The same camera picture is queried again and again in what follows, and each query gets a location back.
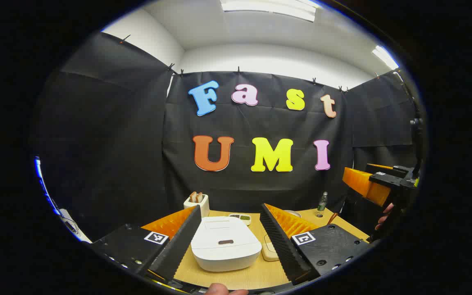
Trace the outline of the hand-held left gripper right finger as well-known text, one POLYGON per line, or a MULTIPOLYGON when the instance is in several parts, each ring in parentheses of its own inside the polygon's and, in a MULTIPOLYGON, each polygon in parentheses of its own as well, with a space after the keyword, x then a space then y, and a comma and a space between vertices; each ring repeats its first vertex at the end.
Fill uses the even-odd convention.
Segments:
POLYGON ((317 226, 272 205, 261 207, 260 222, 294 285, 329 276, 372 248, 337 224, 317 226))

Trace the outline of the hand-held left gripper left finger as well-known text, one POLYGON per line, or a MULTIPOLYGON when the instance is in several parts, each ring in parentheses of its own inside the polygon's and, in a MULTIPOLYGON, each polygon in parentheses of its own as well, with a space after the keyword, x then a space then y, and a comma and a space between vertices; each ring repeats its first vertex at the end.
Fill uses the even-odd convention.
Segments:
POLYGON ((145 227, 125 224, 94 241, 91 249, 143 280, 167 283, 174 275, 202 221, 199 205, 145 227))

